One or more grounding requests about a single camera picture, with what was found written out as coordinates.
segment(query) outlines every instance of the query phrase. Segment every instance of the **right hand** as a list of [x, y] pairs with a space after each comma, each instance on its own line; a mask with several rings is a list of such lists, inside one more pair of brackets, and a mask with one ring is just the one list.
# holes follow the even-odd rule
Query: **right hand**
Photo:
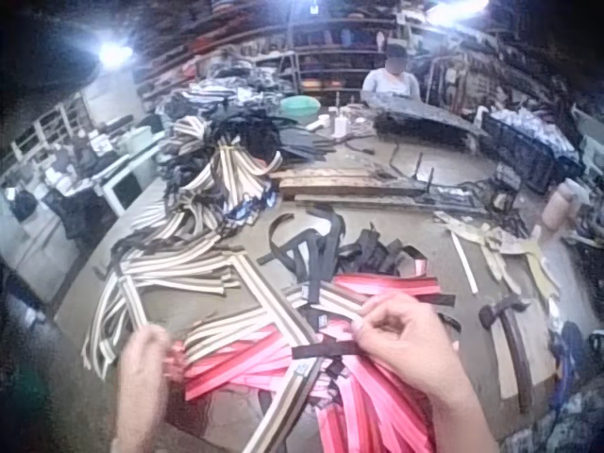
[[430, 305], [389, 293], [369, 299], [361, 316], [352, 326], [359, 346], [433, 403], [454, 406], [474, 392]]

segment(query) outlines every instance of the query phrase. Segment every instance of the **woman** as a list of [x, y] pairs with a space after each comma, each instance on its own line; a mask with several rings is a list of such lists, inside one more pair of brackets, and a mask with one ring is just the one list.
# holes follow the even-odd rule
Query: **woman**
[[391, 92], [421, 101], [419, 83], [415, 75], [406, 73], [407, 50], [396, 44], [386, 47], [386, 64], [369, 73], [362, 84], [363, 92]]

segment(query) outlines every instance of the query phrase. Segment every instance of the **hammer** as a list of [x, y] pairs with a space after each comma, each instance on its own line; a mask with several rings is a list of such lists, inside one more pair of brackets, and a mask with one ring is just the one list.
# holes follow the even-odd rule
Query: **hammer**
[[482, 307], [478, 313], [480, 323], [486, 329], [490, 329], [497, 318], [501, 319], [501, 326], [512, 355], [513, 371], [518, 384], [518, 405], [522, 413], [528, 412], [532, 406], [532, 379], [527, 351], [522, 343], [514, 312], [524, 311], [528, 306], [529, 304], [525, 304], [517, 295], [512, 294], [497, 304]]

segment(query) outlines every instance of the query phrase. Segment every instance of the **wooden board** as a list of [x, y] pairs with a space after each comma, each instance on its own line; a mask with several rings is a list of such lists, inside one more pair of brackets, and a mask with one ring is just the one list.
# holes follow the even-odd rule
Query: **wooden board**
[[376, 172], [364, 168], [300, 168], [295, 170], [281, 170], [273, 172], [269, 176], [271, 179], [284, 179], [293, 177], [334, 177], [334, 176], [349, 176], [349, 177], [371, 177], [375, 176]]
[[359, 208], [383, 210], [417, 210], [434, 212], [436, 209], [452, 214], [473, 215], [475, 217], [488, 217], [484, 208], [471, 208], [465, 206], [438, 206], [418, 202], [410, 196], [345, 196], [345, 195], [296, 195], [296, 202], [301, 204], [324, 203], [334, 207]]
[[417, 196], [424, 192], [426, 184], [401, 179], [379, 179], [376, 177], [296, 177], [284, 178], [279, 190], [284, 196], [298, 194]]
[[[516, 313], [516, 321], [527, 351], [530, 376], [534, 387], [551, 378], [556, 372], [556, 363], [548, 348], [547, 317], [539, 300], [532, 301], [525, 312]], [[518, 385], [513, 372], [512, 355], [501, 321], [493, 324], [491, 332], [497, 355], [501, 399], [512, 398], [518, 394]]]

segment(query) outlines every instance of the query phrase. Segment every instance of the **hand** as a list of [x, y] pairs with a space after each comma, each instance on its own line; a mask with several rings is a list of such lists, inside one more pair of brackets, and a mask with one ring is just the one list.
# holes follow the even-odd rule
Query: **hand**
[[159, 326], [143, 326], [120, 358], [117, 405], [117, 450], [147, 451], [166, 411], [168, 382], [164, 362], [170, 335]]
[[401, 292], [383, 294], [369, 299], [361, 316], [353, 323], [359, 346], [433, 403], [454, 406], [474, 392], [430, 305]]

